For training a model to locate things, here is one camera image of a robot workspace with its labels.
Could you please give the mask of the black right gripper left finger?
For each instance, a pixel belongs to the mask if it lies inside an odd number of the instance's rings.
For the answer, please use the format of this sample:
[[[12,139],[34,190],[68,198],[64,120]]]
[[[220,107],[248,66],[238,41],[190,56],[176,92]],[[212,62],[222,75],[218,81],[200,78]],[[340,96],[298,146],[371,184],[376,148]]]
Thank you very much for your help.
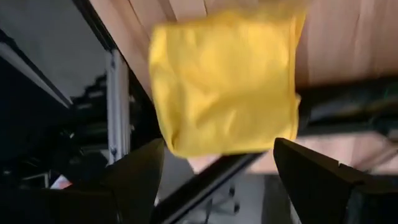
[[[106,169],[101,185],[116,200],[121,223],[149,223],[164,163],[164,140],[154,139]]]

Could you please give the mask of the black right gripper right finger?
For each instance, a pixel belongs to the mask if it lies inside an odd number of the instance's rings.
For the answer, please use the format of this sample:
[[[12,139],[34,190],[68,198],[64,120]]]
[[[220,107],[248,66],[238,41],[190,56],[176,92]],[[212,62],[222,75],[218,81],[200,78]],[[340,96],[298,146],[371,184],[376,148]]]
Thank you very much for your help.
[[[397,183],[284,138],[275,139],[273,156],[302,223],[397,224]]]

